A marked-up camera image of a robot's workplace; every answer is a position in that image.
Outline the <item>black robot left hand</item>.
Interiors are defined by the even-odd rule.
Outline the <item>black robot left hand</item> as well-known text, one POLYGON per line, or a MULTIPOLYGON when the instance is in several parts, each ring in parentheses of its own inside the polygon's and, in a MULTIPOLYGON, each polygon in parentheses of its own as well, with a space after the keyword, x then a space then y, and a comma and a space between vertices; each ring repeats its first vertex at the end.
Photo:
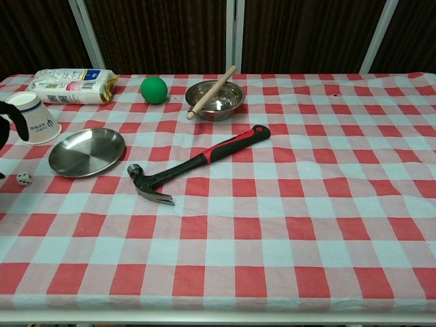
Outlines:
MULTIPOLYGON (((6 102, 1 102, 0 114, 5 114, 12 120, 12 122, 16 126, 16 131, 17 131, 19 137, 23 141, 29 140, 29 128, 28 128, 27 122, 26 122, 24 116, 20 113, 20 110, 17 109, 17 107, 15 107, 12 104, 8 104, 6 102)), ((8 138, 9 138, 9 135, 10 135, 10 123, 8 120, 6 120, 3 117, 0 118, 0 121, 1 121, 0 144, 1 144, 1 149, 2 149, 3 146, 6 144, 8 138)))

